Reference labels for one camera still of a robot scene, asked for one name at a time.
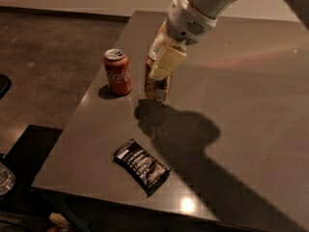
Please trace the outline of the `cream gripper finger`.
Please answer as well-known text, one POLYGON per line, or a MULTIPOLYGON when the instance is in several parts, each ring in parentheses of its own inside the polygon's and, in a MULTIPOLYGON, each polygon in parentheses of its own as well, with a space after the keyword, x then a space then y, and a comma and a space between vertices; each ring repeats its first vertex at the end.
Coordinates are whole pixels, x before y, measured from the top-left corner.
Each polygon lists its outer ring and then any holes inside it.
POLYGON ((185 59, 186 50, 180 46, 162 45, 152 49, 149 56, 154 60, 149 77, 154 80, 162 80, 185 59))
POLYGON ((163 51, 165 49, 166 49, 166 21, 163 21, 155 36, 154 42, 150 47, 149 55, 160 56, 163 54, 163 51))

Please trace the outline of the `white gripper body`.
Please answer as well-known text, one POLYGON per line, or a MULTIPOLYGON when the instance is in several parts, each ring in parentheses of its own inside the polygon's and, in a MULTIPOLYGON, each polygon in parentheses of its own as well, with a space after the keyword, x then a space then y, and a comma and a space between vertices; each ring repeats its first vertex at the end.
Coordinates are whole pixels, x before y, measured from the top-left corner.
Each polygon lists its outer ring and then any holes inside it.
POLYGON ((217 23, 193 7, 189 0, 173 0, 166 17, 166 31, 175 41, 197 44, 217 23))

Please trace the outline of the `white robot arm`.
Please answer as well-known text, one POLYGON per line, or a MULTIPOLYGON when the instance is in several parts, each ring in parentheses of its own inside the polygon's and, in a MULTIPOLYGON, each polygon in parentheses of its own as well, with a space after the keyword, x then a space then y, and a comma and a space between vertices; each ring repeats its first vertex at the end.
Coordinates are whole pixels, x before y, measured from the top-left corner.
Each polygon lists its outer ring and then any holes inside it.
MULTIPOLYGON (((151 46, 155 54, 150 78, 162 80, 186 57, 189 45, 203 41, 219 17, 238 0, 173 0, 151 46)), ((309 0, 283 0, 309 28, 309 0)))

